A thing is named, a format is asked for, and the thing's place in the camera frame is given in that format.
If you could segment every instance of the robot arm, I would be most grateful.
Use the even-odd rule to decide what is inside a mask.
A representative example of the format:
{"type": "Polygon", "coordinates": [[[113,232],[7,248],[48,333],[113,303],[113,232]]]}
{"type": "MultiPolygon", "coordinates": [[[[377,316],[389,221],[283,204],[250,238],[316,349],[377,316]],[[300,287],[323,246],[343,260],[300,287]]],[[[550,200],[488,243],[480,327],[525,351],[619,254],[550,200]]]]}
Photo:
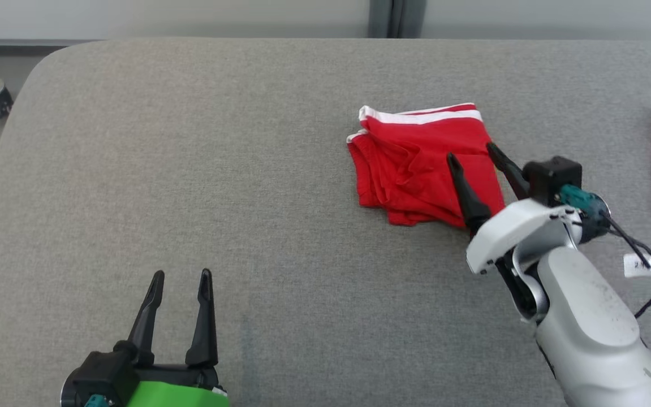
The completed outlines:
{"type": "Polygon", "coordinates": [[[581,165],[562,157],[521,170],[488,150],[520,201],[490,217],[449,156],[475,274],[498,271],[570,407],[651,405],[651,352],[628,307],[578,250],[605,234],[609,209],[581,187],[581,165]]]}

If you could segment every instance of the gray fabric tablecloth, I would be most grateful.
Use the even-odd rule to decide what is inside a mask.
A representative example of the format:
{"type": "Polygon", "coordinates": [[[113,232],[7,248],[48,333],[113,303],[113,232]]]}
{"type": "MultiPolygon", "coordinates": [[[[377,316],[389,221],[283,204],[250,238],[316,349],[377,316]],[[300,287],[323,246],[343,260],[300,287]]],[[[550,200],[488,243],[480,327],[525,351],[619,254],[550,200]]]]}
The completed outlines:
{"type": "MultiPolygon", "coordinates": [[[[651,245],[650,43],[171,38],[47,57],[0,142],[0,406],[56,405],[159,269],[154,352],[182,362],[203,267],[233,405],[563,405],[499,276],[468,271],[465,232],[358,206],[359,107],[466,101],[520,164],[581,162],[651,245]]],[[[630,307],[649,297],[623,242],[584,250],[630,307]]],[[[651,311],[641,327],[651,347],[651,311]]]]}

